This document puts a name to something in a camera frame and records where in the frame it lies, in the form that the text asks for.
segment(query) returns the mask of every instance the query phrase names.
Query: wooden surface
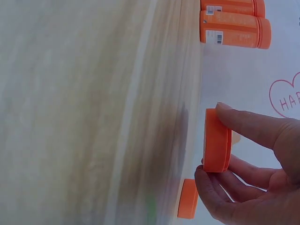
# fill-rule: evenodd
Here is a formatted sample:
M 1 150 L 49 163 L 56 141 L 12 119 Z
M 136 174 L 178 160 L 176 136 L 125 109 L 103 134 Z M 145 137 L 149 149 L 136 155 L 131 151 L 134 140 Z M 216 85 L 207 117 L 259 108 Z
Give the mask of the wooden surface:
M 176 223 L 198 0 L 0 2 L 0 224 Z

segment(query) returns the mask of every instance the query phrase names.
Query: cylindrical container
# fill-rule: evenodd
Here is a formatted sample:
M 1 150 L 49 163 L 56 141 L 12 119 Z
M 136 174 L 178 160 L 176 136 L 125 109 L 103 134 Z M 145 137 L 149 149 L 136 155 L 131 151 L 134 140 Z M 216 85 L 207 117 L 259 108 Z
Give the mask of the cylindrical container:
M 210 173 L 225 172 L 232 148 L 232 130 L 225 127 L 216 109 L 206 109 L 204 128 L 203 169 Z
M 265 17 L 263 0 L 201 0 L 201 10 L 240 13 Z
M 271 37 L 271 24 L 265 18 L 227 12 L 200 12 L 200 41 L 203 43 L 268 49 Z

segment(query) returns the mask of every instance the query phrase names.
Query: orange lid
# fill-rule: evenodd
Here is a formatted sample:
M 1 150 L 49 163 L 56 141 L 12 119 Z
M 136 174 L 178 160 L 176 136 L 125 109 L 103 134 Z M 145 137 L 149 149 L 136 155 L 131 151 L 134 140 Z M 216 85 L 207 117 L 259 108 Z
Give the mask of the orange lid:
M 255 16 L 264 18 L 266 16 L 266 6 L 264 0 L 254 0 Z
M 257 18 L 259 23 L 258 48 L 269 49 L 272 41 L 272 28 L 270 21 L 264 18 Z
M 195 180 L 185 179 L 180 196 L 177 217 L 193 219 L 198 203 L 198 191 Z
M 210 173 L 225 172 L 229 166 L 232 131 L 218 119 L 216 109 L 206 109 L 203 169 Z

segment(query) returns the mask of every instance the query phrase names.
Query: hand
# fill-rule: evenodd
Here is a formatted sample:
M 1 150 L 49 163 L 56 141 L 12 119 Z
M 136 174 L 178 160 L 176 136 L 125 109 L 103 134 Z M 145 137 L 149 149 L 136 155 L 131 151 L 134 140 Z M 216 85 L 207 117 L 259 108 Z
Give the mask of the hand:
M 210 214 L 226 225 L 300 225 L 300 121 L 237 111 L 223 103 L 216 109 L 225 126 L 273 150 L 282 169 L 258 168 L 235 156 L 224 173 L 206 173 L 199 166 L 195 181 Z

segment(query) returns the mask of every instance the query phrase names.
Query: barcode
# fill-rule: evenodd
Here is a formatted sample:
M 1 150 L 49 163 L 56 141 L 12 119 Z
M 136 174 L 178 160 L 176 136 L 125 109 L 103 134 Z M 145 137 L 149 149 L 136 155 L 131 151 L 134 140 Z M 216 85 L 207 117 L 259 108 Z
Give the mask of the barcode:
M 218 44 L 221 44 L 221 43 L 222 43 L 222 39 L 223 39 L 222 35 L 221 35 L 221 34 L 218 34 L 218 35 L 217 35 L 217 43 L 218 43 Z
M 214 15 L 214 11 L 207 10 L 206 15 Z

